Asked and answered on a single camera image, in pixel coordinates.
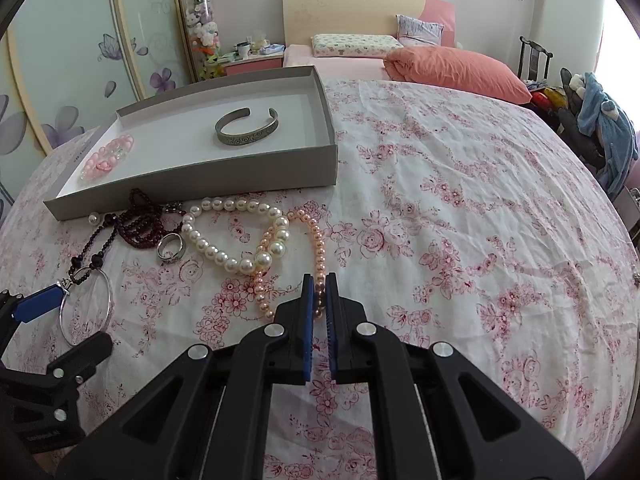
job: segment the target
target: floral bedsheet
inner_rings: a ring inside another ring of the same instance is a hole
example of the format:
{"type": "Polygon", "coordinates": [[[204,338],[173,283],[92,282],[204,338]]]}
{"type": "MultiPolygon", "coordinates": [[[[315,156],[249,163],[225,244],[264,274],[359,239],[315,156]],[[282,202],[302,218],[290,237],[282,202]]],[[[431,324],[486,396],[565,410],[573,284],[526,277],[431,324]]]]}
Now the floral bedsheet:
{"type": "MultiPolygon", "coordinates": [[[[405,342],[452,342],[593,471],[635,398],[638,341],[638,260],[596,181],[514,105],[395,82],[329,81],[326,92],[338,184],[251,196],[310,211],[342,295],[405,342]]],[[[0,232],[0,281],[14,294],[64,276],[92,232],[85,219],[57,222],[42,203],[83,140],[43,161],[0,232]]],[[[263,229],[246,214],[204,213],[198,222],[238,253],[253,250],[263,229]]],[[[306,235],[291,231],[266,280],[271,303],[299,294],[300,271],[311,271],[306,235]]],[[[190,344],[234,344],[264,323],[248,280],[224,275],[191,244],[180,262],[162,266],[153,251],[117,239],[104,270],[115,290],[115,346],[80,388],[88,431],[190,344]]],[[[104,314],[87,307],[91,283],[65,321],[78,339],[104,314]]],[[[21,326],[5,364],[41,372],[65,352],[56,317],[21,326]]],[[[312,381],[274,388],[264,477],[372,480],[367,386],[331,382],[323,320],[313,346],[312,381]]]]}

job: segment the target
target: metal bangle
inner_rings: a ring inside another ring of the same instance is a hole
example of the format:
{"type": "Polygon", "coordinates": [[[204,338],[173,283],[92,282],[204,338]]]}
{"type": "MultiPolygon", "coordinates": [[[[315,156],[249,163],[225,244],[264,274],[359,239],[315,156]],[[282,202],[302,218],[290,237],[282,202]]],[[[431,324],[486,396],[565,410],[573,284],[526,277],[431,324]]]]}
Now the metal bangle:
{"type": "Polygon", "coordinates": [[[251,115],[251,110],[249,108],[240,108],[239,110],[234,110],[233,112],[229,112],[228,114],[222,116],[218,122],[216,123],[216,133],[218,134],[218,139],[223,144],[228,144],[229,146],[242,146],[244,144],[251,144],[256,140],[260,140],[272,134],[275,129],[278,127],[278,113],[273,108],[269,108],[269,115],[273,117],[273,121],[271,121],[266,126],[262,126],[257,130],[252,132],[247,132],[245,134],[224,134],[222,132],[222,128],[224,128],[231,121],[235,121],[241,117],[248,117],[251,115]]]}
{"type": "Polygon", "coordinates": [[[160,258],[163,263],[172,264],[174,262],[177,262],[184,255],[186,246],[184,244],[184,240],[178,233],[169,233],[161,238],[161,240],[158,242],[158,248],[156,250],[158,252],[158,258],[160,258]],[[180,248],[175,254],[172,254],[171,256],[164,256],[164,248],[171,240],[174,239],[180,240],[180,248]]]}
{"type": "MultiPolygon", "coordinates": [[[[81,269],[78,269],[74,274],[74,277],[76,277],[78,274],[80,274],[85,270],[88,270],[89,272],[91,270],[97,270],[100,273],[100,275],[104,278],[104,283],[106,283],[107,285],[107,315],[104,316],[104,320],[100,328],[97,330],[97,332],[104,332],[105,330],[107,330],[107,327],[109,326],[109,322],[111,320],[111,311],[113,309],[113,291],[111,289],[111,282],[109,280],[109,277],[105,274],[105,272],[102,269],[91,269],[89,267],[82,267],[81,269]]],[[[65,295],[62,298],[62,303],[60,303],[60,310],[58,312],[58,325],[60,326],[60,332],[62,332],[62,337],[65,339],[66,343],[69,346],[78,346],[80,343],[75,343],[75,344],[72,343],[71,339],[69,339],[66,336],[65,329],[62,326],[62,311],[65,308],[66,298],[68,298],[69,296],[69,290],[66,287],[64,287],[62,284],[59,284],[59,285],[62,286],[63,290],[65,291],[65,295]]]]}

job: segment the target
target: metal bolt head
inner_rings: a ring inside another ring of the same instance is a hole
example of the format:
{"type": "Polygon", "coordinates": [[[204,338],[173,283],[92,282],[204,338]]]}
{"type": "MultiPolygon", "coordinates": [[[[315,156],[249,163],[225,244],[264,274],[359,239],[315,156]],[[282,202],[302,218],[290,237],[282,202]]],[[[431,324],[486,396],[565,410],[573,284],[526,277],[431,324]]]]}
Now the metal bolt head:
{"type": "Polygon", "coordinates": [[[59,422],[64,422],[66,420],[66,411],[58,408],[53,411],[53,417],[59,422]]]}
{"type": "Polygon", "coordinates": [[[187,350],[187,355],[193,359],[204,359],[209,354],[209,349],[204,345],[193,345],[187,350]]]}
{"type": "Polygon", "coordinates": [[[356,327],[356,330],[360,335],[374,335],[378,329],[373,323],[365,322],[365,323],[360,323],[356,327]]]}
{"type": "Polygon", "coordinates": [[[450,357],[453,355],[453,346],[444,341],[439,341],[433,345],[433,353],[438,357],[450,357]]]}
{"type": "Polygon", "coordinates": [[[264,333],[269,337],[279,337],[284,334],[284,327],[278,323],[269,323],[264,327],[264,333]]]}

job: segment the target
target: gray cardboard box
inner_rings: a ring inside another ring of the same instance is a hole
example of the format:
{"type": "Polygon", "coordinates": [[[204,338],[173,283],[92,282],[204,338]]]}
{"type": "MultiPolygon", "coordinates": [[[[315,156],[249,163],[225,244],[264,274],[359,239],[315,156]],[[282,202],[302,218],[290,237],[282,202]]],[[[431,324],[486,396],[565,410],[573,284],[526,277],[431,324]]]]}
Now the gray cardboard box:
{"type": "Polygon", "coordinates": [[[338,147],[324,87],[313,66],[278,68],[192,84],[118,110],[98,128],[51,186],[44,203],[57,220],[129,206],[138,187],[156,203],[252,191],[335,185],[338,147]],[[227,146],[214,126],[249,107],[226,133],[251,131],[278,112],[265,139],[227,146]],[[109,174],[84,182],[79,174],[100,146],[124,133],[131,152],[109,174]]]}

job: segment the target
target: wooden chair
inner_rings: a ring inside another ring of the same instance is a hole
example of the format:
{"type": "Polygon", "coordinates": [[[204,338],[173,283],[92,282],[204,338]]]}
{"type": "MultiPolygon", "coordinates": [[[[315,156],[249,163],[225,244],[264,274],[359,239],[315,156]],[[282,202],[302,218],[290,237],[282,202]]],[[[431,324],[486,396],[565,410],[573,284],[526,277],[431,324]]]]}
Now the wooden chair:
{"type": "Polygon", "coordinates": [[[545,79],[549,74],[549,61],[554,56],[551,52],[547,52],[544,48],[542,48],[535,41],[527,41],[523,36],[520,37],[520,41],[522,42],[522,48],[520,49],[520,65],[518,67],[518,78],[522,76],[522,59],[524,58],[524,47],[529,45],[531,47],[531,54],[529,57],[529,77],[527,79],[532,81],[538,80],[538,62],[540,61],[540,53],[546,55],[546,65],[545,65],[545,79]]]}

